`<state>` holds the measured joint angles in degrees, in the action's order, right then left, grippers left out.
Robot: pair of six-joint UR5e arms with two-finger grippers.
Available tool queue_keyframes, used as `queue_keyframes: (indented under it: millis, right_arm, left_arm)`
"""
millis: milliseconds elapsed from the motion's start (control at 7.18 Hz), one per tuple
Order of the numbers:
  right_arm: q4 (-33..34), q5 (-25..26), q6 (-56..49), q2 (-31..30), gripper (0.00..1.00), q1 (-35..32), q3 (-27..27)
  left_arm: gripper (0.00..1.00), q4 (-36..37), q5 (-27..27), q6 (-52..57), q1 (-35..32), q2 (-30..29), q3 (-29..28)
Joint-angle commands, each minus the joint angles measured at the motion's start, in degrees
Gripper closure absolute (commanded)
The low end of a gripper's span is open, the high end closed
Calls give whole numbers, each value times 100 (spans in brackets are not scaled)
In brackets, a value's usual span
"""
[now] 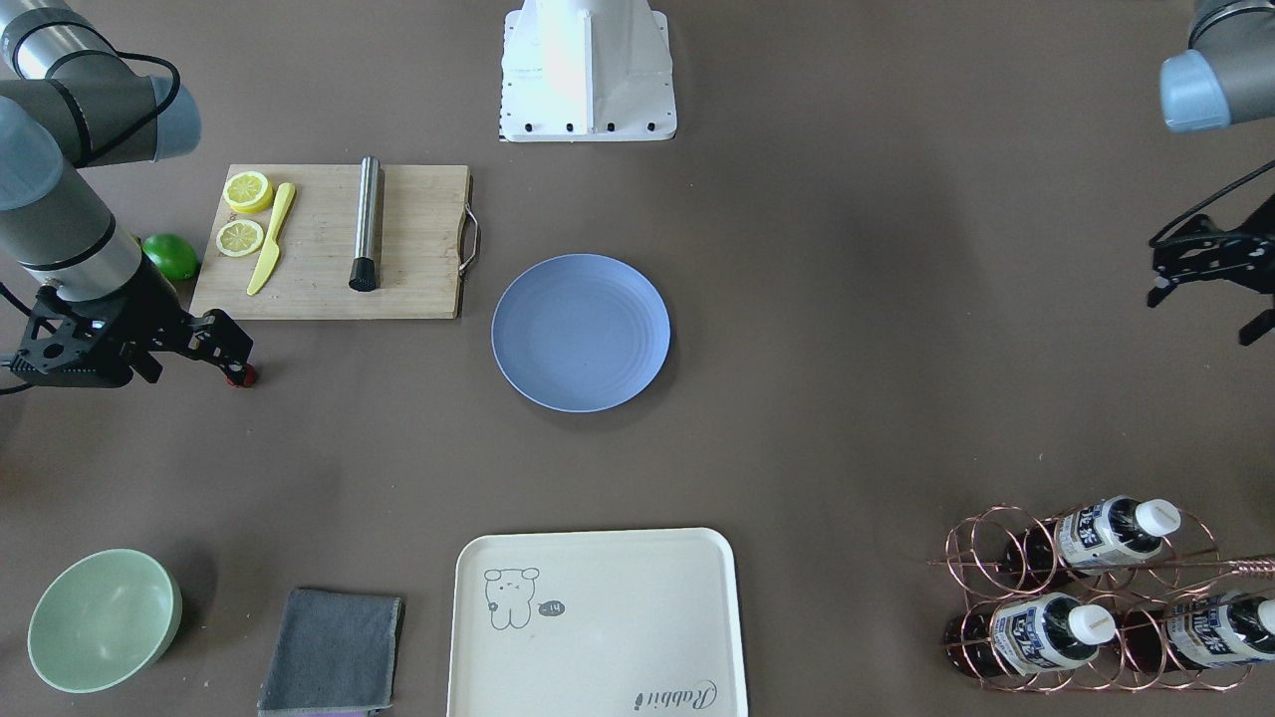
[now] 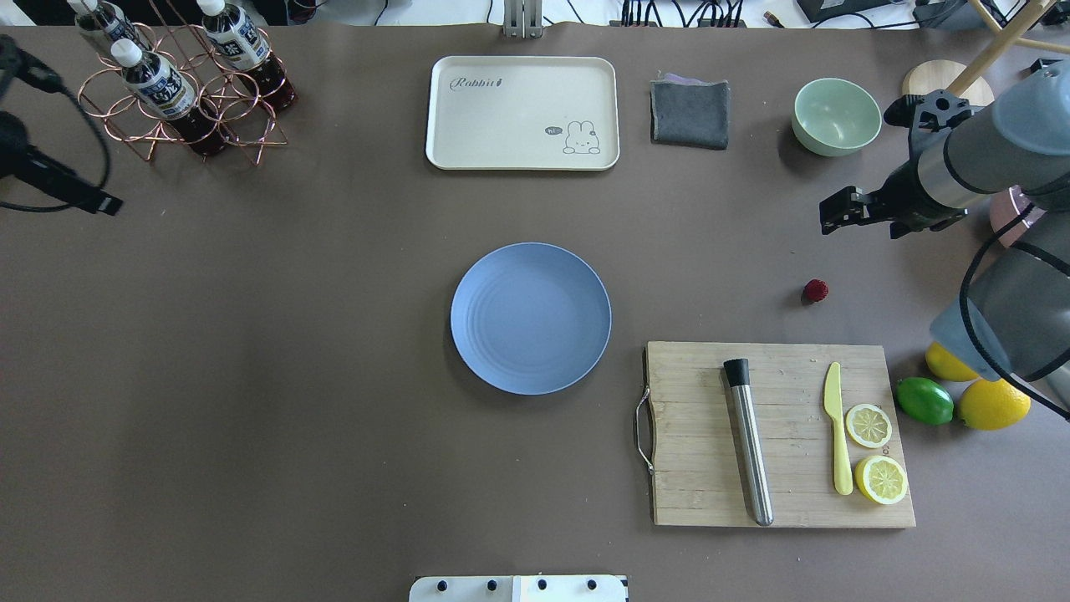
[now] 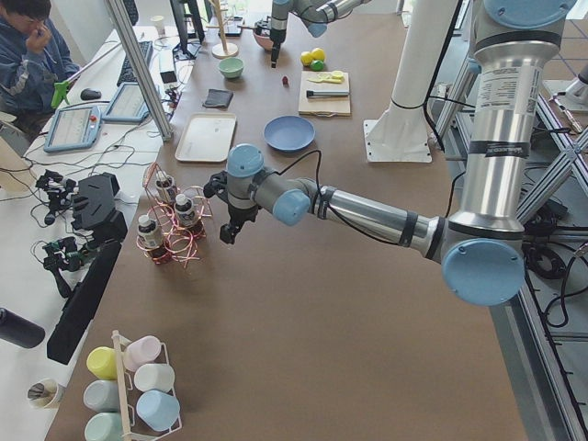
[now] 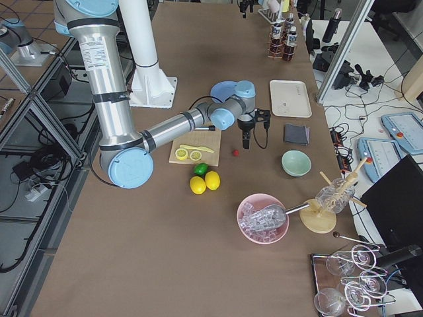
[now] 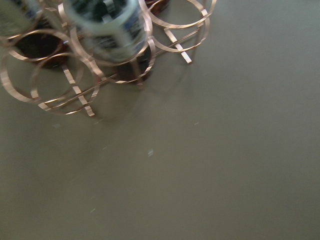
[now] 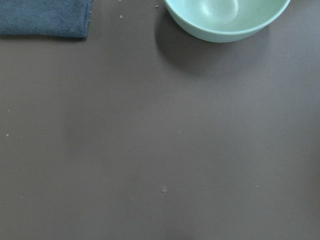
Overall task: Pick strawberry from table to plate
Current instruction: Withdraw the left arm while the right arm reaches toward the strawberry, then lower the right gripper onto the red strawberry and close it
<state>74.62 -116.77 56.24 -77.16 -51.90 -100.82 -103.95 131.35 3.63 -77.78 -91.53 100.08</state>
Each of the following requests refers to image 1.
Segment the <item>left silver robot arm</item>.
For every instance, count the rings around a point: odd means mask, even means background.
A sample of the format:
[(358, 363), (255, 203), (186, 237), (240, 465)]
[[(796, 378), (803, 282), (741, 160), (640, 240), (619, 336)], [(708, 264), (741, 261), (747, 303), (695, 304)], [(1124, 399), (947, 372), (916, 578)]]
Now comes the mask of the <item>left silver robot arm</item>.
[[(1159, 71), (1162, 121), (1176, 134), (1267, 120), (1274, 114), (1274, 4), (1197, 1), (1184, 54)], [(1179, 286), (1225, 281), (1265, 296), (1274, 291), (1274, 199), (1224, 230), (1204, 209), (1262, 175), (1271, 159), (1227, 182), (1156, 231), (1148, 248), (1155, 272), (1148, 307)]]

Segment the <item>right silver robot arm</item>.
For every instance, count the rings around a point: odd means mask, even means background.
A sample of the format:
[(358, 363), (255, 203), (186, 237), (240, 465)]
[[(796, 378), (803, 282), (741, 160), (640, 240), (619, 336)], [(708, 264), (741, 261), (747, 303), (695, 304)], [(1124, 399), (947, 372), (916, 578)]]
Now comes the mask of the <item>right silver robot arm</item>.
[(258, 373), (252, 339), (219, 309), (187, 314), (168, 278), (119, 225), (82, 168), (195, 151), (201, 117), (178, 69), (133, 71), (64, 1), (1, 5), (1, 244), (38, 285), (3, 356), (15, 390), (159, 380), (156, 353), (213, 364), (235, 387)]

